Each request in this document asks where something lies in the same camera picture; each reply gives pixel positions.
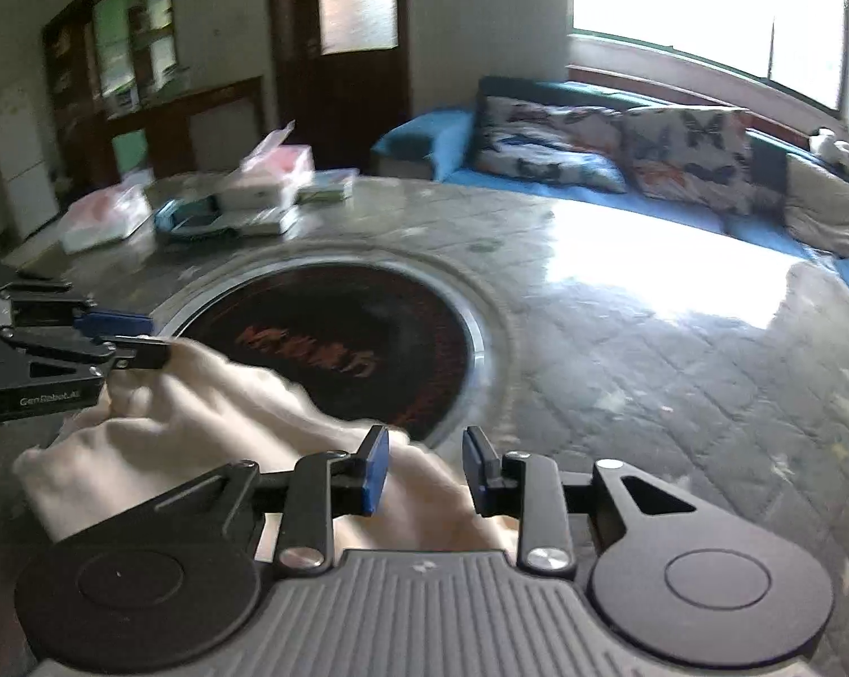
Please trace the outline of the round table hotplate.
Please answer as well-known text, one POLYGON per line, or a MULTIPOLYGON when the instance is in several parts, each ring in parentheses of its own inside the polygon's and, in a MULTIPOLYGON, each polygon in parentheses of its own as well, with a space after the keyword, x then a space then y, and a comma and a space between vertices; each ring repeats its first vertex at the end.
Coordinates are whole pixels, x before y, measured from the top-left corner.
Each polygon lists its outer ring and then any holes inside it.
POLYGON ((294 382, 343 420, 374 419, 432 449, 493 429, 512 405, 517 339, 496 293, 443 257, 299 241, 241 252, 153 314, 162 333, 294 382))

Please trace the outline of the green white packet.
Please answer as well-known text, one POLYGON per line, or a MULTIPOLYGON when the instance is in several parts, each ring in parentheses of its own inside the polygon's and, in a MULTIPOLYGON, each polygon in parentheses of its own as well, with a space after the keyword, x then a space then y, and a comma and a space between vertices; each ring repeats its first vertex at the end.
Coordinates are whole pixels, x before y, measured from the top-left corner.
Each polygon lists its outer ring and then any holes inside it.
POLYGON ((353 197, 357 168, 337 168, 315 172, 296 192, 297 203, 338 203, 353 197))

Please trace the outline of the pink tissue pack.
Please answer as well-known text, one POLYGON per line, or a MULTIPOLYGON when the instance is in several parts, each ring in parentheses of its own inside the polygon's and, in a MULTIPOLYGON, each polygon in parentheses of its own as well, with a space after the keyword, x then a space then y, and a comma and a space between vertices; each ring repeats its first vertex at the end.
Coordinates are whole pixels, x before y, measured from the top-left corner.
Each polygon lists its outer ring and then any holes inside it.
POLYGON ((113 185, 72 203, 59 222, 60 245, 68 255, 129 239, 152 217, 141 185, 113 185))

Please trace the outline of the blue sofa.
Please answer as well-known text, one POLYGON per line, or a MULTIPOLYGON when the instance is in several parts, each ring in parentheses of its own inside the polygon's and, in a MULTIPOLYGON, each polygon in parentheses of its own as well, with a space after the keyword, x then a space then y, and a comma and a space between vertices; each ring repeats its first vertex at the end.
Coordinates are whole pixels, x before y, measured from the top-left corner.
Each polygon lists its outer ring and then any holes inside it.
POLYGON ((470 107, 381 136, 372 163, 383 176, 559 197, 729 235, 816 261, 849 289, 849 181, 753 129, 741 107, 484 77, 470 107))

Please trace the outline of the left butterfly cushion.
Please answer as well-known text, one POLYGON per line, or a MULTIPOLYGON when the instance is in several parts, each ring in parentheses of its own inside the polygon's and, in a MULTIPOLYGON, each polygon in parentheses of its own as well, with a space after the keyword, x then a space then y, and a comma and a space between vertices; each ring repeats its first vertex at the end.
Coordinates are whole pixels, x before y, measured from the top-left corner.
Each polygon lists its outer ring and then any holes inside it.
POLYGON ((596 105, 548 105, 487 96, 476 133, 480 172, 623 194, 622 115, 596 105))

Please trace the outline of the flat white box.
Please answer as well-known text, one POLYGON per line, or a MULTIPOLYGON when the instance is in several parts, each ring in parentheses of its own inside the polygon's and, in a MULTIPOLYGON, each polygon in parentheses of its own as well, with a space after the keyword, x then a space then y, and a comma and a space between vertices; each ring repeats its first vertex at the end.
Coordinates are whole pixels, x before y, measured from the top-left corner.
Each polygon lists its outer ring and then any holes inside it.
POLYGON ((242 237, 268 237, 268 235, 280 237, 288 234, 297 220, 299 220, 299 209, 295 206, 271 208, 239 217, 233 223, 233 229, 242 237))

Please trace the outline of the grey cushion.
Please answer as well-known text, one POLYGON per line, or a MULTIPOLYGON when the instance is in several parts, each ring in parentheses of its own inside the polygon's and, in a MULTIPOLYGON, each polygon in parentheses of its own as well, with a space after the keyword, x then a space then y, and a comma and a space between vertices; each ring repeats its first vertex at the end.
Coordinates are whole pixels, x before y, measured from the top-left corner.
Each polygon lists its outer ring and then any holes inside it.
POLYGON ((796 240, 849 258, 849 182, 802 157, 787 157, 784 220, 796 240))

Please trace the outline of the butterfly cushion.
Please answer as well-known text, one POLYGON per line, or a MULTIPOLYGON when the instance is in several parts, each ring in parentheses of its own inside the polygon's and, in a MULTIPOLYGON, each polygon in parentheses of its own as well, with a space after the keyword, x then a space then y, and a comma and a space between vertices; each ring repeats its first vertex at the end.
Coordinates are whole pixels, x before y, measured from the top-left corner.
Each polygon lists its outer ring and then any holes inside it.
POLYGON ((487 96, 476 133, 480 172, 623 194, 622 115, 596 105, 548 105, 487 96))
POLYGON ((622 115, 626 162, 645 196, 748 216, 750 115, 738 107, 637 107, 622 115))

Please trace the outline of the white refrigerator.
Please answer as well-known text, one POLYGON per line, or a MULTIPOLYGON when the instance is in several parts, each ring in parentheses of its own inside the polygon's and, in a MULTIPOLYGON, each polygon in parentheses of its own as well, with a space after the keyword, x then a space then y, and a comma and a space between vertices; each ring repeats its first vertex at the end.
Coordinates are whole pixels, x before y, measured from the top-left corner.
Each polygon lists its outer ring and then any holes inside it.
POLYGON ((25 240, 59 214, 33 101, 22 86, 0 94, 0 172, 17 235, 25 240))

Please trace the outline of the plush toys pile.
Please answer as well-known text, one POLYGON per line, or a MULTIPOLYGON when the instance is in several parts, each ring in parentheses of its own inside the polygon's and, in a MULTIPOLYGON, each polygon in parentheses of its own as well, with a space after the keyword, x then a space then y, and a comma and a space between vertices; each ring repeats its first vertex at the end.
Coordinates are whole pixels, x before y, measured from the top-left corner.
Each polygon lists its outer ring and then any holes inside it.
POLYGON ((833 130, 820 127, 808 138, 808 148, 817 165, 849 182, 849 142, 833 130))

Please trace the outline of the dark wooden door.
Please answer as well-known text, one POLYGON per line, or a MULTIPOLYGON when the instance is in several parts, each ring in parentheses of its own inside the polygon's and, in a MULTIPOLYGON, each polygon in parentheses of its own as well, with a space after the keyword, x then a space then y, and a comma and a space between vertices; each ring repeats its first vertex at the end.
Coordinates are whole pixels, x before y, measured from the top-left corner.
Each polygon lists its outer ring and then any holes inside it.
POLYGON ((279 121, 317 168, 368 173, 411 118, 406 0, 268 0, 279 121))

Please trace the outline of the right butterfly cushion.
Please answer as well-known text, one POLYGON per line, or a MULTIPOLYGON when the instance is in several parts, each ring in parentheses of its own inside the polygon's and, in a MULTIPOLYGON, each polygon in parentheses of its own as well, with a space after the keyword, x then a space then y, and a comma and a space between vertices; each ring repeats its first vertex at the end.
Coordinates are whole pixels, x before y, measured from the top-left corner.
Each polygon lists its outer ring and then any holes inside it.
POLYGON ((626 162, 645 196, 748 216, 750 115, 738 107, 637 107, 622 115, 626 162))

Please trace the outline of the window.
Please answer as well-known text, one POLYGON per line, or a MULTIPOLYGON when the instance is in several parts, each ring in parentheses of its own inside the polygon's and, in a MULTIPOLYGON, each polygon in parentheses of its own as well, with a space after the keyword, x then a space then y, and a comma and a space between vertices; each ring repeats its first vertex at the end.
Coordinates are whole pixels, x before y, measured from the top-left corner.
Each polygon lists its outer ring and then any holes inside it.
POLYGON ((841 107, 848 0, 571 0, 585 34, 692 56, 841 107))

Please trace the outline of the dark wooden cabinet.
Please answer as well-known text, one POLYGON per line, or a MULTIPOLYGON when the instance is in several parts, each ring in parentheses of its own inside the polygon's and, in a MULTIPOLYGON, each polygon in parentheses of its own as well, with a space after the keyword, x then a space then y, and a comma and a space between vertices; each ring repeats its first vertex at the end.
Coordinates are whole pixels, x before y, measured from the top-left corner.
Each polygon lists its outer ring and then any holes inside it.
POLYGON ((60 0, 42 40, 74 196, 224 170, 276 122, 268 0, 60 0))

